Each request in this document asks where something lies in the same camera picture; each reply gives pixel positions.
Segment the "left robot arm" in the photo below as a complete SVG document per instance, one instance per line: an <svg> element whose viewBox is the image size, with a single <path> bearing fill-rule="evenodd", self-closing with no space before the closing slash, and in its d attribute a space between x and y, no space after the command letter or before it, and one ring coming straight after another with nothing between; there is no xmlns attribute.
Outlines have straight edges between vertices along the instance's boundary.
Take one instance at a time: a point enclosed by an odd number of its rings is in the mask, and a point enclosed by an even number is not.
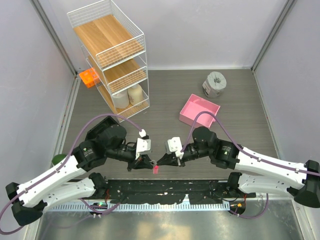
<svg viewBox="0 0 320 240"><path fill-rule="evenodd" d="M125 144L127 131L114 124L100 132L90 131L85 141L74 148L60 162L36 178L25 183L12 182L5 189L12 201L11 211L19 226L38 220L43 213L73 199L103 198L107 184L99 173L69 186L63 184L105 164L108 158L127 163L128 170L152 169L148 157L151 140L142 129L132 147Z"/></svg>

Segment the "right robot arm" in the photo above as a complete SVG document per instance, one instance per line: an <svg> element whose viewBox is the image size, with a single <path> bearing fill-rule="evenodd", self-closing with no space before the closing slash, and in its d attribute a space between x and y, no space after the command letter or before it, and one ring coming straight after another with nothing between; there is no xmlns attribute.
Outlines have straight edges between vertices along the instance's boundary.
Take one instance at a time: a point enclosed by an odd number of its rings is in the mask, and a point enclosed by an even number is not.
<svg viewBox="0 0 320 240"><path fill-rule="evenodd" d="M186 162L208 157L211 164L231 169L226 191L232 197L264 193L288 195L300 205L320 206L320 164L290 162L254 152L231 141L218 139L215 132L201 126L192 131L193 142L182 145L179 137L166 143L167 153L158 166L183 167Z"/></svg>

